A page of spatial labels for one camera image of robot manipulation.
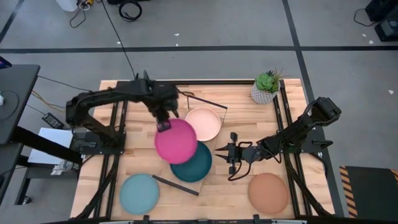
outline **dark teal plate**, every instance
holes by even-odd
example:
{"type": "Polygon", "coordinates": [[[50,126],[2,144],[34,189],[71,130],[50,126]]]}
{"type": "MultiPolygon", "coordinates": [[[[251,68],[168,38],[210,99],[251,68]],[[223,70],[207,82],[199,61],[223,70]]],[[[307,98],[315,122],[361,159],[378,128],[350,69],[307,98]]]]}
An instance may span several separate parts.
{"type": "Polygon", "coordinates": [[[183,164],[170,164],[173,174],[185,182],[202,180],[211,168],[211,153],[205,144],[198,141],[197,151],[183,164]]]}
{"type": "Polygon", "coordinates": [[[156,205],[159,186],[148,174],[135,174],[129,177],[120,190],[120,204],[129,213],[143,215],[156,205]]]}

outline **wooden table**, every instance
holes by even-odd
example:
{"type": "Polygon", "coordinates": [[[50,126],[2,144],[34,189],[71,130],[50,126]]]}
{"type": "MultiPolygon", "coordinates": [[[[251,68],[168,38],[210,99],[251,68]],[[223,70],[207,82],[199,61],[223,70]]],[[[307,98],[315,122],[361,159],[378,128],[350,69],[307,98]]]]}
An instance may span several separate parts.
{"type": "MultiPolygon", "coordinates": [[[[116,80],[102,81],[100,90],[115,87],[116,80]]],[[[301,115],[306,107],[302,84],[299,79],[285,79],[287,97],[293,120],[301,115]]],[[[188,194],[179,189],[159,183],[159,200],[148,215],[151,220],[188,220],[188,219],[252,219],[254,214],[260,218],[293,218],[291,199],[287,208],[275,215],[259,213],[250,203],[248,185],[258,174],[269,172],[281,177],[287,184],[287,173],[284,163],[278,164],[269,159],[255,162],[250,174],[234,182],[227,180],[229,164],[225,160],[214,156],[213,150],[225,146],[230,142],[230,132],[236,132],[238,141],[252,141],[275,134],[278,126],[273,103],[268,105],[256,104],[250,96],[252,85],[179,85],[183,91],[191,91],[197,97],[228,107],[223,127],[217,138],[205,144],[213,153],[213,165],[210,173],[200,182],[188,184],[179,182],[170,171],[169,165],[163,161],[154,149],[155,121],[142,103],[129,103],[127,108],[126,128],[127,139],[125,153],[121,156],[115,197],[113,203],[112,220],[142,220],[142,215],[131,215],[124,211],[119,203],[119,191],[123,182],[137,173],[155,174],[185,187],[198,191],[199,196],[188,194]]],[[[284,127],[287,126],[283,111],[282,97],[279,94],[279,104],[282,110],[284,127]]],[[[186,115],[187,99],[178,100],[180,116],[186,115]]],[[[190,106],[208,106],[200,101],[191,101],[190,106]]],[[[211,106],[212,109],[224,117],[225,110],[211,106]]],[[[112,105],[99,106],[95,109],[94,117],[103,124],[109,124],[112,105]]],[[[302,165],[307,186],[323,205],[333,213],[333,205],[326,182],[322,163],[308,154],[302,154],[302,165]]],[[[81,169],[71,217],[78,215],[97,191],[103,156],[98,155],[89,160],[81,169]]],[[[244,162],[239,174],[244,174],[248,164],[244,162]]],[[[304,214],[302,195],[299,188],[298,202],[301,214],[304,214]]],[[[105,214],[108,193],[105,192],[101,215],[105,214]]]]}

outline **light pink plate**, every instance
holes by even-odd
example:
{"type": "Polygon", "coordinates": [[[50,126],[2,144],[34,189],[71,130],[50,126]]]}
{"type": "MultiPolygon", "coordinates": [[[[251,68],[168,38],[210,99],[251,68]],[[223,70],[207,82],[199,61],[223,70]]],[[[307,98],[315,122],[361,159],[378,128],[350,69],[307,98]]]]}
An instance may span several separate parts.
{"type": "Polygon", "coordinates": [[[182,119],[169,119],[171,128],[155,133],[155,148],[159,156],[170,164],[187,162],[197,149],[197,135],[182,119]]]}
{"type": "Polygon", "coordinates": [[[199,141],[213,139],[221,129],[220,117],[210,108],[195,108],[187,114],[185,120],[192,125],[199,141]]]}

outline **potted plant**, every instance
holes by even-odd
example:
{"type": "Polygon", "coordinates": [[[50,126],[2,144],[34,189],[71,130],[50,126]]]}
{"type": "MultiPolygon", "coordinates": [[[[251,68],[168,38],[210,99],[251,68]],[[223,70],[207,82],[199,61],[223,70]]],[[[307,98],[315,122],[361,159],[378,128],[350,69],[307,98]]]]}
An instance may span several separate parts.
{"type": "Polygon", "coordinates": [[[280,88],[279,80],[282,78],[281,72],[275,68],[268,72],[263,72],[256,77],[251,88],[251,98],[258,104],[267,104],[278,94],[280,88]]]}

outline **gray floor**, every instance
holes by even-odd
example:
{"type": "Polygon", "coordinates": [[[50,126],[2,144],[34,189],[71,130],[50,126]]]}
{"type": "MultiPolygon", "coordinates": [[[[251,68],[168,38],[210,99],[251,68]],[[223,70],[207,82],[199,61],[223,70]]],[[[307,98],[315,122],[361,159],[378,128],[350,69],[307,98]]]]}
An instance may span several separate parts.
{"type": "MultiPolygon", "coordinates": [[[[396,45],[380,42],[372,27],[353,22],[354,11],[369,1],[289,0],[300,45],[370,46],[370,40],[372,46],[396,45]]],[[[16,4],[17,0],[0,1],[0,27],[16,4]]],[[[142,3],[143,15],[133,23],[122,21],[116,7],[108,4],[106,7],[126,47],[293,46],[280,0],[153,0],[142,3]]],[[[0,50],[121,47],[101,4],[95,3],[86,15],[85,23],[72,29],[68,23],[73,13],[62,11],[55,1],[25,0],[0,43],[0,50]]],[[[363,12],[358,19],[369,22],[363,12]]],[[[127,55],[136,72],[146,69],[151,78],[254,78],[273,65],[283,68],[286,76],[302,77],[294,51],[128,52],[127,55]]],[[[123,53],[2,56],[12,63],[39,64],[40,75],[44,77],[92,90],[98,88],[100,80],[132,78],[123,53]]],[[[341,119],[325,128],[326,138],[335,142],[330,147],[335,175],[340,165],[398,169],[395,150],[398,140],[394,131],[398,124],[394,117],[398,110],[398,52],[304,52],[303,56],[315,97],[329,96],[343,110],[341,119]]],[[[42,79],[34,90],[59,104],[79,93],[42,79]]],[[[35,98],[30,98],[28,104],[50,111],[35,98]]],[[[63,119],[62,114],[50,112],[63,119]]],[[[47,126],[40,118],[41,114],[26,108],[19,125],[37,133],[40,127],[47,126]]],[[[34,202],[15,206],[23,175],[23,169],[14,173],[0,206],[0,222],[66,220],[76,181],[35,180],[28,189],[34,202]]]]}

